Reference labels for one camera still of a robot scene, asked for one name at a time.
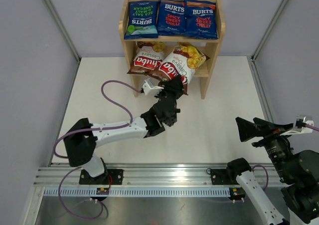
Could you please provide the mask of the brown Chuba cassava chips bag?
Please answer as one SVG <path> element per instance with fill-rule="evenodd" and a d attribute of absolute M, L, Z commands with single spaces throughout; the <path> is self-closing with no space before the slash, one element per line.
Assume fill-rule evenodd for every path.
<path fill-rule="evenodd" d="M 164 60 L 165 42 L 138 41 L 137 54 L 131 63 L 128 74 L 148 75 Z"/>

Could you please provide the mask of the blue Burts spicy chilli bag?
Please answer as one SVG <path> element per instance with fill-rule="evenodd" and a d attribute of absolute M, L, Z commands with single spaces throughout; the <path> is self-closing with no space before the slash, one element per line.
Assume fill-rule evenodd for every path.
<path fill-rule="evenodd" d="M 161 0 L 157 20 L 160 36 L 175 36 L 185 33 L 186 19 L 183 0 Z"/>

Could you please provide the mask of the blue Burts sea salt bag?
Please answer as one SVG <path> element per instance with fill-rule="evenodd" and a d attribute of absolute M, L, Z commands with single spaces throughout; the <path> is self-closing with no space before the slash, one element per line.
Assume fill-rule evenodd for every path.
<path fill-rule="evenodd" d="M 129 2 L 129 22 L 124 39 L 158 38 L 158 0 Z"/>

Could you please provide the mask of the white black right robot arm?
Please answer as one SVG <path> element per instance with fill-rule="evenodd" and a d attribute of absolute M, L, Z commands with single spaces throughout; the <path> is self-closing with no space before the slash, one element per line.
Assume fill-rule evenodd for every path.
<path fill-rule="evenodd" d="M 249 197 L 265 225 L 317 225 L 319 223 L 319 154 L 313 150 L 293 153 L 289 136 L 318 131 L 310 116 L 300 115 L 295 123 L 279 125 L 255 117 L 253 122 L 235 119 L 241 142 L 259 137 L 253 147 L 264 148 L 280 182 L 290 218 L 287 220 L 271 203 L 256 181 L 254 172 L 244 158 L 227 164 L 226 177 L 238 183 Z"/>

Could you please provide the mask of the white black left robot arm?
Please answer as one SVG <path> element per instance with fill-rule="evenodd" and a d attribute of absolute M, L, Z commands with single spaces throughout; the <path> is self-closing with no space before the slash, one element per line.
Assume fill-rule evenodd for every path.
<path fill-rule="evenodd" d="M 63 136 L 66 158 L 71 167 L 79 167 L 95 184 L 102 184 L 109 172 L 95 149 L 106 144 L 126 139 L 154 137 L 177 122 L 177 100 L 184 94 L 181 76 L 170 81 L 160 82 L 158 86 L 146 79 L 141 93 L 153 96 L 157 102 L 138 117 L 130 116 L 128 121 L 111 124 L 96 124 L 88 118 L 78 120 Z"/>

